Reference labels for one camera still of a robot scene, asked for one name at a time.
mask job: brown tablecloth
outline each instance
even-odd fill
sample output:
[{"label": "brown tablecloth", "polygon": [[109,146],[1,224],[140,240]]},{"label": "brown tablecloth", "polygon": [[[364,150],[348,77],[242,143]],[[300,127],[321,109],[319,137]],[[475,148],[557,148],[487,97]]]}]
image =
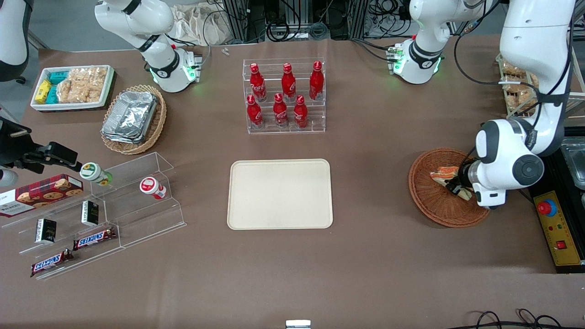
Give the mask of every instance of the brown tablecloth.
[{"label": "brown tablecloth", "polygon": [[[497,79],[498,36],[466,37],[459,51],[473,77]],[[314,328],[445,328],[474,323],[476,310],[517,320],[518,307],[583,326],[585,277],[552,274],[534,207],[518,193],[466,229],[435,225],[411,200],[407,173],[419,154],[469,150],[480,123],[505,113],[500,88],[465,79],[452,52],[450,42],[429,83],[409,85],[351,42],[229,46],[229,57],[213,49],[200,83],[163,93],[167,122],[151,149],[175,166],[171,187],[188,225],[45,282],[29,278],[33,259],[0,231],[1,326],[282,328],[308,318]],[[327,61],[327,132],[249,136],[242,60],[312,56]],[[153,84],[137,51],[48,50],[40,58],[41,67],[110,64],[114,94]],[[82,162],[132,159],[103,145],[103,115],[29,108],[23,124],[37,143],[59,141]],[[330,228],[228,228],[233,162],[302,158],[331,164]],[[64,171],[48,167],[43,177]],[[19,184],[40,178],[20,173]],[[302,198],[285,206],[301,211]]]}]

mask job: red button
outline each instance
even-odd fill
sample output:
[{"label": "red button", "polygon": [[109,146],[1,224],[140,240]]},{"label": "red button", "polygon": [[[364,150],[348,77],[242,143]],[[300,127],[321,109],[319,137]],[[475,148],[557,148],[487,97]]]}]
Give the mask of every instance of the red button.
[{"label": "red button", "polygon": [[546,201],[539,203],[538,206],[536,206],[536,209],[538,209],[538,212],[542,215],[548,215],[552,211],[552,207]]},{"label": "red button", "polygon": [[556,242],[556,248],[557,249],[567,249],[567,244],[565,243],[565,241],[557,241]]}]

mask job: clear acrylic shelf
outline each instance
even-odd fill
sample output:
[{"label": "clear acrylic shelf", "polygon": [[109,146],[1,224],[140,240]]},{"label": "clear acrylic shelf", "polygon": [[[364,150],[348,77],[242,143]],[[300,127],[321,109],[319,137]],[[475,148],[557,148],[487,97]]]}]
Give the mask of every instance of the clear acrylic shelf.
[{"label": "clear acrylic shelf", "polygon": [[[183,227],[183,212],[173,197],[168,177],[164,172],[173,169],[157,152],[139,157],[106,169],[112,173],[113,181],[102,187],[91,183],[91,194],[64,203],[47,211],[39,209],[28,213],[28,217],[5,225],[18,232],[19,253],[31,256],[31,264],[57,255],[65,248],[73,250],[73,241],[114,227],[117,238],[72,251],[74,259],[59,264],[35,275],[37,279],[48,279],[82,265],[119,252],[140,242]],[[144,194],[139,189],[140,181],[153,176],[167,187],[162,200]],[[99,206],[99,225],[89,227],[81,223],[82,202],[90,200]],[[57,222],[55,242],[36,244],[36,223],[47,218]]]},{"label": "clear acrylic shelf", "polygon": [[[321,61],[323,63],[323,76],[325,77],[325,84],[323,85],[323,100],[322,101],[313,101],[309,98],[309,79],[311,77],[311,73],[313,72],[313,63],[315,61]],[[250,64],[256,63],[258,64],[258,68],[260,69],[260,73],[264,77],[266,83],[266,93],[267,98],[265,102],[259,102],[262,117],[264,119],[264,128],[262,129],[253,129],[250,119],[248,118],[246,109],[246,97],[248,95],[252,95],[252,88],[250,86]],[[276,120],[274,118],[274,111],[272,107],[274,105],[274,95],[277,92],[282,91],[281,79],[283,77],[283,64],[284,63],[291,63],[292,65],[292,73],[294,74],[296,81],[297,81],[297,95],[303,95],[305,97],[305,105],[307,105],[308,110],[308,122],[306,128],[299,129],[294,124],[294,103],[287,103],[287,116],[288,116],[288,126],[286,128],[279,128],[276,125]],[[326,115],[325,115],[325,103],[326,103],[326,70],[325,70],[325,59],[323,57],[314,57],[314,58],[297,58],[297,59],[254,59],[254,60],[244,60],[243,68],[242,68],[242,80],[243,80],[243,90],[244,90],[244,97],[243,97],[243,104],[244,104],[244,114],[246,116],[246,126],[248,129],[248,133],[251,135],[254,134],[263,134],[263,133],[317,133],[317,132],[325,132],[325,122],[326,122]]]}]

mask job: gray floor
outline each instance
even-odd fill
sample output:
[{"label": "gray floor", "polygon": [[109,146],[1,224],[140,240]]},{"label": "gray floor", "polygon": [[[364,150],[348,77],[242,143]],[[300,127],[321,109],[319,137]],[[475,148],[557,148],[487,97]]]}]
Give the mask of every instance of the gray floor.
[{"label": "gray floor", "polygon": [[[194,0],[165,1],[169,5],[194,2]],[[100,27],[95,20],[94,6],[95,1],[90,0],[36,1],[30,20],[30,29],[51,49],[69,52],[131,49],[130,44],[122,38]],[[496,9],[474,33],[500,33],[504,18],[503,10]],[[0,104],[17,120],[22,118],[25,107],[30,102],[32,84],[38,71],[38,53],[35,49],[31,49],[29,65],[24,73],[27,79],[26,84],[19,85],[13,81],[0,83]]]}]

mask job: coca-cola bottle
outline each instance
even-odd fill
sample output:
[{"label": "coca-cola bottle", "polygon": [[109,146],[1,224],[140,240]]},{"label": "coca-cola bottle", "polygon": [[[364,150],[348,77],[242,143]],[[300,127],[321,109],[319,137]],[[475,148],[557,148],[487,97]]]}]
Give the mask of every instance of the coca-cola bottle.
[{"label": "coca-cola bottle", "polygon": [[262,119],[262,111],[260,109],[260,105],[256,103],[254,96],[249,95],[246,99],[248,103],[248,118],[250,118],[250,124],[252,125],[252,129],[262,129],[264,128],[264,120]]},{"label": "coca-cola bottle", "polygon": [[314,101],[323,100],[323,84],[325,83],[325,77],[323,76],[323,72],[321,72],[322,68],[323,63],[320,61],[313,63],[313,73],[311,73],[311,78],[309,79],[309,97]]},{"label": "coca-cola bottle", "polygon": [[293,75],[292,65],[290,63],[284,63],[283,72],[284,74],[281,81],[283,85],[284,101],[292,103],[297,96],[297,81]]},{"label": "coca-cola bottle", "polygon": [[250,64],[250,72],[252,72],[252,76],[250,76],[250,85],[252,86],[252,92],[256,97],[256,101],[265,102],[266,83],[264,83],[264,77],[262,76],[262,74],[260,74],[258,64],[256,63]]},{"label": "coca-cola bottle", "polygon": [[297,127],[306,128],[309,122],[307,118],[308,110],[305,105],[305,98],[302,95],[297,96],[297,104],[294,106],[294,121]]},{"label": "coca-cola bottle", "polygon": [[287,105],[283,103],[283,95],[279,92],[274,95],[274,119],[279,128],[286,128],[288,126]]}]

